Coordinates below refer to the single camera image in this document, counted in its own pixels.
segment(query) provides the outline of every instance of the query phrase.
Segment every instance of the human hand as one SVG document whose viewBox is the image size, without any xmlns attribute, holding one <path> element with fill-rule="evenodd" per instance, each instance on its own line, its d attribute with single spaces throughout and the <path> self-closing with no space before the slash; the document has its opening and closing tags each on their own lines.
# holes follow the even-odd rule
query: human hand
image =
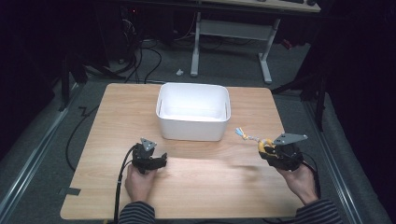
<svg viewBox="0 0 396 224">
<path fill-rule="evenodd" d="M 133 203 L 138 201 L 147 202 L 156 174 L 157 170 L 152 170 L 142 175 L 133 165 L 128 166 L 125 188 Z"/>
<path fill-rule="evenodd" d="M 318 200 L 314 174 L 308 167 L 301 164 L 297 170 L 292 172 L 280 169 L 277 171 L 285 178 L 289 189 L 300 198 L 304 205 Z"/>
</svg>

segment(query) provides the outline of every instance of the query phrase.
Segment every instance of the white plastic bin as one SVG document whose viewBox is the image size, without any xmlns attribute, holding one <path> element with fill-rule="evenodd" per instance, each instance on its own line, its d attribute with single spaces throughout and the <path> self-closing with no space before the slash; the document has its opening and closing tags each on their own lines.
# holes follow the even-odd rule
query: white plastic bin
<svg viewBox="0 0 396 224">
<path fill-rule="evenodd" d="M 166 139 L 219 141 L 231 116 L 230 96 L 218 85 L 166 83 L 156 113 Z"/>
</svg>

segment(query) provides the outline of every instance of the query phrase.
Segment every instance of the gray carpet floor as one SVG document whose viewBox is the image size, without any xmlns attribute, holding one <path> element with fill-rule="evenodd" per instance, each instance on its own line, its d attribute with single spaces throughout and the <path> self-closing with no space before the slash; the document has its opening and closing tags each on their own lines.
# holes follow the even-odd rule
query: gray carpet floor
<svg viewBox="0 0 396 224">
<path fill-rule="evenodd" d="M 280 45 L 273 45 L 268 57 L 268 64 L 273 76 L 273 83 L 267 85 L 262 80 L 262 72 L 257 59 L 257 53 L 263 46 L 262 42 L 244 42 L 233 39 L 227 44 L 216 42 L 203 43 L 201 50 L 200 70 L 198 77 L 190 77 L 192 45 L 189 41 L 177 42 L 172 47 L 155 41 L 145 42 L 142 63 L 138 67 L 140 82 L 160 61 L 160 65 L 149 75 L 148 80 L 161 82 L 190 82 L 208 83 L 223 86 L 263 87 L 274 89 L 292 81 L 309 50 L 309 46 L 298 46 L 285 49 Z M 114 63 L 112 69 L 122 65 Z M 177 76 L 178 69 L 184 75 Z M 87 110 L 100 104 L 105 87 L 111 82 L 122 82 L 107 77 L 90 75 L 86 85 L 80 86 L 80 93 L 64 112 L 65 116 L 51 141 L 45 147 L 45 157 L 40 162 L 34 176 L 17 200 L 16 206 L 7 218 L 8 223 L 103 223 L 103 220 L 63 220 L 60 211 L 64 196 L 59 190 L 68 187 L 73 172 L 68 167 L 65 158 L 67 142 L 82 120 L 81 106 Z M 132 76 L 131 83 L 136 82 Z M 0 162 L 0 196 L 4 202 L 23 165 L 29 160 L 42 137 L 51 127 L 53 121 L 59 117 L 61 106 L 60 85 L 54 89 L 56 96 L 53 101 L 37 116 L 21 135 L 19 141 Z M 274 95 L 279 115 L 287 133 L 305 133 L 309 139 L 298 144 L 301 151 L 311 155 L 318 164 L 322 197 L 333 200 L 345 223 L 390 223 L 382 205 L 378 202 L 370 182 L 362 171 L 359 162 L 354 157 L 341 125 L 332 109 L 329 96 L 326 97 L 326 109 L 323 116 L 324 132 L 317 130 L 312 122 L 310 108 L 314 102 L 302 102 L 298 91 L 285 91 Z M 69 158 L 76 166 L 84 148 L 85 141 L 91 129 L 95 113 L 92 113 L 79 126 L 70 141 Z M 336 181 L 326 162 L 325 147 L 331 149 L 337 168 L 342 171 L 342 177 L 348 187 L 348 193 L 356 205 L 356 211 L 348 211 L 344 201 L 340 199 L 340 192 L 335 187 Z M 357 212 L 360 220 L 351 220 L 350 213 Z M 265 223 L 261 220 L 226 220 L 229 222 L 246 221 L 246 223 Z"/>
</svg>

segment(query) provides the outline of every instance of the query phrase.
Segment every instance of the cable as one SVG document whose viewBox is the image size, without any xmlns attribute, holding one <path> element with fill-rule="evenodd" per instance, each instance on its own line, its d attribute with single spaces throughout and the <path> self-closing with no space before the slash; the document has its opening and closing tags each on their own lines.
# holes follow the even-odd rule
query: cable
<svg viewBox="0 0 396 224">
<path fill-rule="evenodd" d="M 190 35 L 190 33 L 191 33 L 191 30 L 192 30 L 192 27 L 194 26 L 194 22 L 195 22 L 196 15 L 197 15 L 197 13 L 194 12 L 194 15 L 192 16 L 192 22 L 191 22 L 191 26 L 190 26 L 189 31 L 188 31 L 185 35 L 183 35 L 181 38 L 174 39 L 174 41 L 178 41 L 178 40 L 182 40 L 182 39 L 185 39 L 185 38 L 189 38 L 189 37 L 191 37 L 191 36 L 194 36 L 194 35 Z"/>
<path fill-rule="evenodd" d="M 200 43 L 200 48 L 202 48 L 202 49 L 210 49 L 210 50 L 213 50 L 213 49 L 218 49 L 219 47 L 221 47 L 222 46 L 222 44 L 223 44 L 223 39 L 224 38 L 222 38 L 222 37 L 220 37 L 220 36 L 207 36 L 206 37 L 206 39 L 218 39 L 219 40 L 219 43 L 218 43 L 218 45 L 217 46 L 215 46 L 214 48 L 206 48 L 206 47 L 204 47 L 201 43 Z"/>
<path fill-rule="evenodd" d="M 135 146 L 131 147 L 129 151 L 126 153 L 125 158 L 122 162 L 122 166 L 120 168 L 120 174 L 119 174 L 119 179 L 117 181 L 117 189 L 116 189 L 116 203 L 114 207 L 114 220 L 113 223 L 117 224 L 119 223 L 119 206 L 120 206 L 120 191 L 121 191 L 121 184 L 122 184 L 122 173 L 128 163 L 126 162 L 128 160 L 129 155 L 131 152 L 135 149 Z"/>
<path fill-rule="evenodd" d="M 224 41 L 225 43 L 227 43 L 227 44 L 240 45 L 240 46 L 244 46 L 244 45 L 248 45 L 248 44 L 253 44 L 254 42 L 257 42 L 257 40 L 249 39 L 248 41 L 245 41 L 245 42 L 243 42 L 243 43 L 238 43 L 238 42 L 235 42 L 235 41 L 227 40 L 227 38 L 224 38 L 223 41 Z"/>
<path fill-rule="evenodd" d="M 320 199 L 321 198 L 321 189 L 320 189 L 320 182 L 319 182 L 319 175 L 318 175 L 318 166 L 317 166 L 317 163 L 315 162 L 315 160 L 310 155 L 308 155 L 306 153 L 303 153 L 303 152 L 299 152 L 299 154 L 302 154 L 302 155 L 304 154 L 304 155 L 308 156 L 312 160 L 312 162 L 315 164 L 315 168 L 313 168 L 311 165 L 309 165 L 305 161 L 299 161 L 299 160 L 295 159 L 294 157 L 286 154 L 282 150 L 279 150 L 279 152 L 282 153 L 283 156 L 285 156 L 285 157 L 287 157 L 287 158 L 289 158 L 291 160 L 300 162 L 302 165 L 306 166 L 309 170 L 311 170 L 312 174 L 314 175 L 315 190 L 317 192 L 318 198 Z"/>
<path fill-rule="evenodd" d="M 136 57 L 134 55 L 134 50 L 138 48 L 137 45 L 140 44 L 140 41 L 138 41 L 139 39 L 141 39 L 141 36 L 143 34 L 143 32 L 136 32 L 136 29 L 134 28 L 134 24 L 132 22 L 130 22 L 129 20 L 126 19 L 122 19 L 123 22 L 125 22 L 126 24 L 128 24 L 128 30 L 127 32 L 130 33 L 130 29 L 131 27 L 133 28 L 133 35 L 132 38 L 130 38 L 128 36 L 127 33 L 124 32 L 125 37 L 127 38 L 127 53 L 126 53 L 126 58 L 129 58 L 129 63 L 124 66 L 123 68 L 117 70 L 117 71 L 110 71 L 108 70 L 108 68 L 105 68 L 103 66 L 99 66 L 96 65 L 95 69 L 98 70 L 99 72 L 95 72 L 92 71 L 91 69 L 89 69 L 88 67 L 85 67 L 85 70 L 87 73 L 93 74 L 95 76 L 110 76 L 110 77 L 118 77 L 119 74 L 127 72 L 128 70 L 132 69 L 136 63 Z"/>
<path fill-rule="evenodd" d="M 155 50 L 155 49 L 148 49 L 148 50 L 151 50 L 151 51 L 157 53 L 158 56 L 160 56 L 160 61 L 159 61 L 159 62 L 157 63 L 157 65 L 146 75 L 146 77 L 145 77 L 145 82 L 144 82 L 145 84 L 147 84 L 149 75 L 151 75 L 151 73 L 154 72 L 154 70 L 157 69 L 158 66 L 160 66 L 160 63 L 161 63 L 161 61 L 163 60 L 163 57 L 161 56 L 161 54 L 160 54 L 157 50 Z"/>
<path fill-rule="evenodd" d="M 178 41 L 174 41 L 173 43 L 176 45 L 182 46 L 182 47 L 189 47 L 195 43 L 194 39 L 191 39 L 192 37 L 194 37 L 194 35 L 188 36 L 188 37 L 186 37 L 184 39 L 180 39 Z M 182 42 L 182 41 L 184 41 L 184 42 L 188 41 L 188 42 L 187 42 L 187 44 L 181 44 L 180 42 Z"/>
<path fill-rule="evenodd" d="M 76 128 L 73 130 L 73 132 L 70 134 L 69 139 L 67 140 L 67 145 L 66 145 L 66 161 L 67 164 L 69 165 L 70 169 L 73 171 L 73 173 L 76 171 L 76 168 L 73 167 L 72 163 L 69 160 L 69 146 L 70 146 L 70 142 L 72 141 L 72 138 L 74 136 L 74 134 L 76 133 L 78 127 L 82 124 L 82 122 L 91 115 L 91 113 L 93 113 L 93 111 L 95 111 L 97 108 L 99 108 L 99 105 L 97 105 L 94 109 L 92 109 L 88 114 L 83 114 L 84 118 L 78 123 L 78 125 L 76 126 Z"/>
<path fill-rule="evenodd" d="M 140 64 L 142 63 L 142 58 L 143 58 L 143 52 L 142 52 L 142 47 L 141 47 L 142 45 L 140 44 L 140 47 L 139 47 L 139 51 L 140 51 L 140 59 L 139 59 L 139 63 L 137 64 L 137 66 L 136 66 L 136 63 L 134 64 L 134 71 L 132 71 L 131 72 L 131 74 L 125 79 L 125 81 L 124 81 L 124 83 L 127 83 L 128 81 L 129 81 L 129 79 L 131 78 L 131 76 L 134 74 L 134 73 L 136 73 L 136 84 L 138 84 L 138 80 L 139 80 L 139 78 L 138 78 L 138 76 L 137 76 L 137 68 L 140 66 Z"/>
</svg>

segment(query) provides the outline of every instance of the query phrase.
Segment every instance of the sleeve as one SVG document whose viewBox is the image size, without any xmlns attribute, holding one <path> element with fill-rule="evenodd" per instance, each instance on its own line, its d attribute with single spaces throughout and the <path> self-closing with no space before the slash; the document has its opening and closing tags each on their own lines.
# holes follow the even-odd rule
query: sleeve
<svg viewBox="0 0 396 224">
<path fill-rule="evenodd" d="M 295 224 L 341 224 L 343 220 L 330 200 L 317 200 L 297 209 Z"/>
<path fill-rule="evenodd" d="M 155 211 L 148 203 L 128 203 L 120 213 L 120 224 L 155 223 Z"/>
</svg>

